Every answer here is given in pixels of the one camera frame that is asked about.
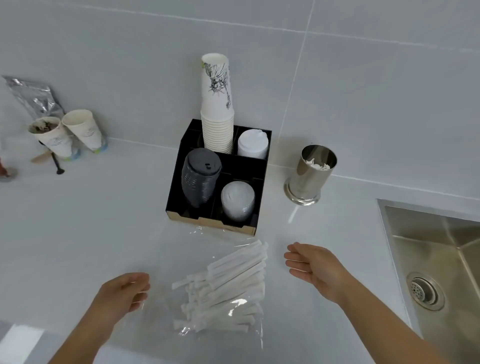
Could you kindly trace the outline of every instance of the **white countertop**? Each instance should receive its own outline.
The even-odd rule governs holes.
[[[20,175],[0,184],[0,319],[67,333],[99,286],[146,271],[152,301],[122,323],[111,343],[168,363],[372,363],[342,311],[288,274],[283,253],[294,241],[323,245],[403,320],[408,321],[377,199],[480,216],[480,200],[331,176],[322,199],[300,207],[283,193],[292,170],[269,166],[256,237],[270,245],[260,335],[212,342],[162,331],[172,281],[194,271],[194,231],[215,239],[248,236],[170,221],[165,213],[176,149],[111,140],[100,155],[63,162],[15,162]]]

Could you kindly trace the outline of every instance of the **forearm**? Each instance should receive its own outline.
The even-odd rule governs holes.
[[[340,307],[376,364],[448,364],[354,277]]]
[[[103,340],[78,325],[48,364],[92,364]]]

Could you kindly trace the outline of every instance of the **sink drain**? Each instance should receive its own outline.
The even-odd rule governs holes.
[[[419,272],[407,276],[407,284],[412,298],[420,306],[438,311],[445,305],[445,296],[440,286],[430,277]]]

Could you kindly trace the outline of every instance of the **stainless steel container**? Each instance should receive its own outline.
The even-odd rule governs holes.
[[[329,170],[314,168],[327,164]],[[309,145],[302,149],[297,169],[283,186],[287,197],[298,205],[311,205],[320,200],[320,189],[336,166],[336,155],[325,146]]]

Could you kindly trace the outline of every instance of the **clear plastic bag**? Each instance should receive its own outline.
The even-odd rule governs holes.
[[[171,238],[159,242],[161,256],[157,266],[149,265],[149,269],[145,269],[152,286],[148,299],[140,310],[126,315],[117,325],[111,343],[175,363],[225,362],[231,355],[241,361],[255,358],[255,353],[263,349],[261,300],[265,294],[262,277],[266,264],[265,242],[259,244],[256,237],[246,239],[243,234],[219,229],[193,226],[186,229],[186,225],[180,223],[169,224],[170,227]],[[239,255],[243,258],[236,262],[228,260],[229,265],[211,265],[239,250],[237,258]],[[195,285],[193,275],[206,274],[209,265],[217,268],[217,273],[227,269],[229,275],[214,275],[220,278],[215,281],[216,290],[199,279],[204,277],[196,277],[197,292],[208,287],[206,295],[213,294],[208,303],[203,302],[206,317],[194,321],[186,316],[184,309],[191,303],[185,289],[190,279],[188,284],[175,290],[172,283],[189,276]],[[243,279],[229,279],[249,269]]]

